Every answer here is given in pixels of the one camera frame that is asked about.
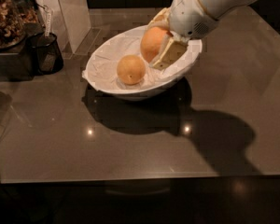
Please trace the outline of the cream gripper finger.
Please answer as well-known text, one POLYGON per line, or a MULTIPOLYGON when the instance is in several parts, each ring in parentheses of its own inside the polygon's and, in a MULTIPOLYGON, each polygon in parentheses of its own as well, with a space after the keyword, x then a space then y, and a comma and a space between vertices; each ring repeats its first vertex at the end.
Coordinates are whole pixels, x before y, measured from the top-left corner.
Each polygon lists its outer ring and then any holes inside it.
POLYGON ((165 29, 167 31, 170 30, 169 26, 169 14, 170 8, 165 7, 163 8, 147 25, 148 29, 159 27, 165 29))
POLYGON ((188 42, 187 39, 166 37, 161 43, 159 53, 149 63, 149 66, 158 70, 168 68, 187 51, 188 42))

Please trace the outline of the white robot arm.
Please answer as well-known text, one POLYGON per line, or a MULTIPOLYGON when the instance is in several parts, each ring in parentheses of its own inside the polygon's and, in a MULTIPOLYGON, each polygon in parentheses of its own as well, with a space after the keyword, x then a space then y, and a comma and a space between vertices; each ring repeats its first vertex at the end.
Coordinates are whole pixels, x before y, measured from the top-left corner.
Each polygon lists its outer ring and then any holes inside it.
POLYGON ((219 21, 238 7, 258 0, 173 0, 148 24, 164 28, 172 37, 164 38, 161 48, 149 65, 165 69, 175 63, 185 52, 190 40, 202 39, 215 30, 219 21))

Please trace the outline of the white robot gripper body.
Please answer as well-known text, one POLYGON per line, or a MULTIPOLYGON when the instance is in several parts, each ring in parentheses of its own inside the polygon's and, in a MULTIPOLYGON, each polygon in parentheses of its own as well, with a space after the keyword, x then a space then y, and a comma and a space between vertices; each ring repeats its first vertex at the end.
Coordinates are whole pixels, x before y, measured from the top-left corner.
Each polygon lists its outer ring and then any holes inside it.
POLYGON ((205 0, 173 0, 169 12, 170 30, 189 39, 202 39, 217 28, 218 19, 205 0))

